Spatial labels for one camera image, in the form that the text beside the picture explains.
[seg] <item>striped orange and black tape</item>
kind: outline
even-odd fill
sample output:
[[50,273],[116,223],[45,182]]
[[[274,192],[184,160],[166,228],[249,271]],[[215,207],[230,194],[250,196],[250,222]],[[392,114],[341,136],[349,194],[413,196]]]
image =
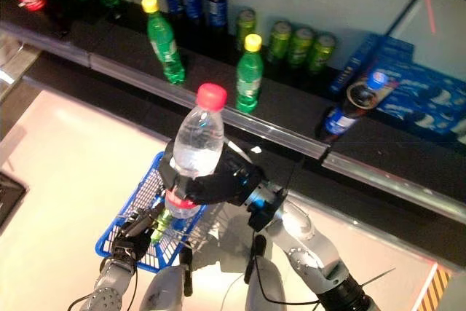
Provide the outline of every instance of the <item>striped orange and black tape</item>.
[[435,311],[438,307],[438,303],[442,298],[443,292],[445,291],[446,285],[450,280],[450,275],[442,269],[437,269],[432,278],[432,282],[427,288],[422,303],[419,306],[418,311]]

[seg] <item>shelf edge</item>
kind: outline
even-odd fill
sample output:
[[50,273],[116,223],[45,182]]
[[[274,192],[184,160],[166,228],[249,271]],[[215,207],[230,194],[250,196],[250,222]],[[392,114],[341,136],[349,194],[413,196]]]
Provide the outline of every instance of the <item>shelf edge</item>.
[[41,50],[51,52],[66,60],[78,63],[79,65],[90,67],[89,53],[68,42],[49,38],[7,21],[0,21],[0,29],[9,32],[22,42],[33,45]]
[[466,225],[466,204],[444,194],[334,151],[322,166]]
[[[194,107],[196,95],[193,92],[134,68],[124,66],[101,55],[90,54],[90,67],[94,71],[101,72],[179,105],[188,108]],[[228,106],[222,111],[222,117],[227,124],[315,159],[319,159],[328,148],[325,143],[306,138],[254,116],[243,114]]]

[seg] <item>cable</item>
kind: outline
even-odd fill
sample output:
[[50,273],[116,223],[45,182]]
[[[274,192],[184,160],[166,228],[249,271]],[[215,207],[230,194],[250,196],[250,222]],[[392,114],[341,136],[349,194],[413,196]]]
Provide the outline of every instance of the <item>cable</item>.
[[133,305],[134,297],[136,296],[136,289],[138,289],[138,267],[137,266],[136,266],[136,283],[134,285],[133,297],[131,298],[130,306],[128,306],[127,311],[130,311],[131,305]]
[[261,287],[261,292],[262,292],[262,296],[264,297],[264,299],[266,299],[268,302],[271,302],[271,303],[273,303],[273,304],[292,305],[292,306],[304,306],[304,305],[313,305],[313,304],[320,303],[319,300],[314,300],[313,302],[279,302],[279,301],[277,301],[277,300],[271,300],[271,299],[269,299],[269,298],[265,295],[264,287],[262,286],[262,281],[261,281],[261,274],[259,273],[259,266],[258,266],[258,263],[257,263],[256,243],[254,242],[254,236],[255,236],[255,234],[256,234],[256,233],[253,231],[254,262],[255,262],[255,264],[256,264],[257,279],[258,279],[258,281],[259,281],[259,287]]
[[245,275],[245,274],[242,273],[241,275],[239,275],[239,276],[237,277],[236,280],[234,280],[233,282],[230,283],[228,289],[227,289],[226,292],[225,292],[224,299],[221,301],[220,311],[222,311],[222,310],[224,309],[224,304],[225,304],[226,296],[227,296],[228,293],[230,292],[230,289],[231,289],[232,286],[233,286],[242,276],[244,276],[244,275]]
[[70,306],[68,306],[68,310],[67,311],[71,311],[71,309],[73,308],[74,305],[76,305],[78,302],[82,302],[83,300],[87,299],[89,296],[91,296],[92,293],[89,293],[88,295],[85,295],[83,296],[82,298],[79,298],[79,299],[76,299],[75,301],[73,301]]

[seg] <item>red bottle cap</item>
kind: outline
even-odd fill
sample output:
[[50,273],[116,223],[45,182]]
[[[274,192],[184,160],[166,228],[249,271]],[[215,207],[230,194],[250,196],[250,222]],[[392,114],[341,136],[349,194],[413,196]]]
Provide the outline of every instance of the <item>red bottle cap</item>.
[[226,103],[226,90],[217,84],[204,83],[197,91],[196,103],[202,109],[220,111]]

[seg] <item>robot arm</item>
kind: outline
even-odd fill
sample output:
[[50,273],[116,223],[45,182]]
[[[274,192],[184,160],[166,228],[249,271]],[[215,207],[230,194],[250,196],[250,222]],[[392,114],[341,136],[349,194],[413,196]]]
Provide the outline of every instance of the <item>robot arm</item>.
[[379,310],[350,275],[333,243],[292,202],[285,200],[266,231],[327,311]]
[[94,292],[81,311],[120,311],[122,297],[136,269],[136,262],[146,253],[154,231],[155,220],[163,204],[140,210],[122,225],[111,247],[111,255],[102,261]]
[[170,167],[172,150],[169,144],[159,171],[167,188],[177,186],[181,199],[245,205],[249,226],[257,232],[265,228],[327,311],[379,310],[352,278],[333,243],[304,211],[286,200],[283,189],[272,188],[260,168],[225,146],[213,175],[190,179]]

